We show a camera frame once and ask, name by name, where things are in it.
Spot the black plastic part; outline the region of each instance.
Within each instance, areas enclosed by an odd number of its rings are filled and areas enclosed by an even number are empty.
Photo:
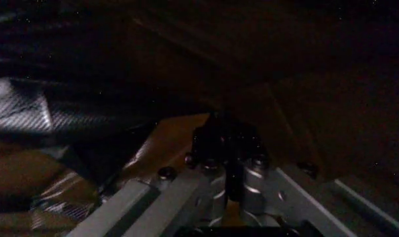
[[[239,201],[243,192],[243,166],[250,158],[269,165],[267,151],[257,130],[226,113],[215,113],[204,126],[195,129],[189,166],[214,160],[226,171],[226,193]]]

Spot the hex bolt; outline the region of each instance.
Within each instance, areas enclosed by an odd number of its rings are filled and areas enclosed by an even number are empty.
[[[309,175],[312,179],[316,179],[319,173],[319,168],[311,162],[299,162],[297,167],[301,169],[304,173]]]
[[[195,160],[192,156],[192,153],[186,153],[184,157],[184,163],[191,169],[195,168]]]
[[[159,169],[157,174],[161,180],[170,180],[170,181],[173,181],[177,176],[176,170],[171,166],[166,166]]]
[[[216,170],[218,168],[218,163],[214,159],[207,159],[202,163],[202,167],[205,170]]]
[[[269,164],[269,160],[266,155],[260,154],[252,157],[252,163],[255,166],[266,168]]]

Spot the silver metal beam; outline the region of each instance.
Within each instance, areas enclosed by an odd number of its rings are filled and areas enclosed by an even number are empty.
[[[157,198],[159,191],[147,184],[129,181],[123,189],[81,222],[67,236],[120,236]]]
[[[187,170],[154,201],[123,235],[125,237],[173,236],[195,221],[198,210],[213,198],[210,181],[201,172]]]

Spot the screw head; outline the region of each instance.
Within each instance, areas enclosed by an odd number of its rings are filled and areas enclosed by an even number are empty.
[[[279,198],[281,201],[286,201],[287,195],[286,195],[286,193],[284,193],[284,191],[279,191],[279,192],[278,192],[278,198]]]
[[[207,159],[202,163],[202,166],[206,170],[215,170],[218,168],[218,163],[215,159]]]
[[[195,160],[192,156],[192,153],[186,153],[184,157],[184,163],[189,167],[189,168],[194,168],[195,167]]]
[[[252,157],[252,163],[257,166],[266,167],[268,166],[269,161],[267,156],[260,154]]]
[[[157,174],[161,180],[174,180],[177,176],[176,170],[171,166],[159,169]]]
[[[311,178],[316,179],[319,173],[319,168],[311,162],[299,162],[297,163],[299,169],[309,175]]]

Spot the brown surface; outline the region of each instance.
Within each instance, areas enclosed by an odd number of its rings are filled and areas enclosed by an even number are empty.
[[[0,156],[0,196],[38,194],[65,168],[38,151]]]
[[[0,214],[0,236],[54,236],[71,230],[76,222],[66,216],[48,212],[22,212]]]
[[[162,120],[125,165],[118,186],[131,179],[149,182],[161,167],[173,166],[179,172],[184,169],[184,157],[191,150],[193,130],[202,126],[208,116],[201,114]]]

